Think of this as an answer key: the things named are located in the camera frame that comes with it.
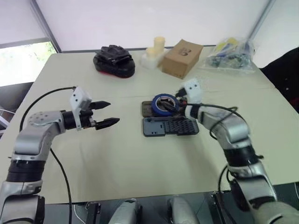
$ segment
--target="plastic bag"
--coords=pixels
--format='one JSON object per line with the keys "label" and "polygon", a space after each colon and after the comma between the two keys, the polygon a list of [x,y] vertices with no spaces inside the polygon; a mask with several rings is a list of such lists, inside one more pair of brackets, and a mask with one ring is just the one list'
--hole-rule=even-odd
{"label": "plastic bag", "polygon": [[227,38],[216,45],[204,60],[204,68],[253,70],[253,43],[249,40]]}

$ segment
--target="blue tape roll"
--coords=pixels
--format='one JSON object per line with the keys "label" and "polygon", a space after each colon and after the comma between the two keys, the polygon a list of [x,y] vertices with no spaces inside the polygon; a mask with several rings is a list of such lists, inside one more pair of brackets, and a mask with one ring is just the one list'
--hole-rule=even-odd
{"label": "blue tape roll", "polygon": [[178,111],[178,108],[179,108],[179,106],[178,106],[178,100],[174,96],[172,96],[170,94],[162,93],[162,94],[156,95],[153,98],[153,100],[151,101],[151,108],[153,109],[153,111],[155,113],[157,113],[157,114],[159,114],[161,116],[170,116],[170,115],[172,115],[171,112],[169,112],[167,110],[162,110],[161,108],[158,107],[158,105],[157,105],[158,100],[163,99],[163,98],[167,98],[170,101],[172,101],[173,104],[174,104],[174,107]]}

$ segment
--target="brown cardboard box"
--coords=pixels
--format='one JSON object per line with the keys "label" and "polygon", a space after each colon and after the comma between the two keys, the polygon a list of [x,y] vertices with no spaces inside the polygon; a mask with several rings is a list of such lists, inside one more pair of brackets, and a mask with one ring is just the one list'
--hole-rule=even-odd
{"label": "brown cardboard box", "polygon": [[180,40],[165,56],[162,72],[183,79],[199,59],[202,45]]}

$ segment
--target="white wall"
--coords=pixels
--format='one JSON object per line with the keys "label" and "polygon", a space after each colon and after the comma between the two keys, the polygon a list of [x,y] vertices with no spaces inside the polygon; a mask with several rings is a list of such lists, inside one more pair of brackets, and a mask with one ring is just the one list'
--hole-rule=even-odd
{"label": "white wall", "polygon": [[267,0],[37,0],[62,51],[247,37]]}
{"label": "white wall", "polygon": [[0,44],[44,37],[30,0],[0,0]]}
{"label": "white wall", "polygon": [[260,68],[298,47],[299,0],[276,0],[254,41],[254,62]]}

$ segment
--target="table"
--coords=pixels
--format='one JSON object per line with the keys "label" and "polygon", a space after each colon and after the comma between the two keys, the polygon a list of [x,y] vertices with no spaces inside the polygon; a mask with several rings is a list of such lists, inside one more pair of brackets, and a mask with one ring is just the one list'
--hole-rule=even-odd
{"label": "table", "polygon": [[[211,48],[204,48],[200,61]],[[119,117],[116,125],[103,130],[69,130],[52,144],[62,162],[74,202],[126,197],[213,191],[226,163],[217,141],[200,127],[195,136],[146,138],[142,134],[141,102],[159,93],[174,93],[182,80],[139,65],[143,51],[132,51],[135,75],[128,79],[97,72],[94,53],[52,55],[32,85],[2,139],[0,180],[7,175],[15,138],[24,111],[39,96],[59,87],[80,85],[93,100],[109,107],[95,111],[94,119]],[[251,128],[251,139],[273,184],[298,180],[299,116],[272,83],[255,68],[246,75],[203,70],[200,62],[184,80],[198,77],[203,102],[238,106]],[[45,110],[70,110],[71,91],[53,93],[31,114]],[[46,203],[68,202],[61,170],[50,155],[43,174],[41,194]]]}

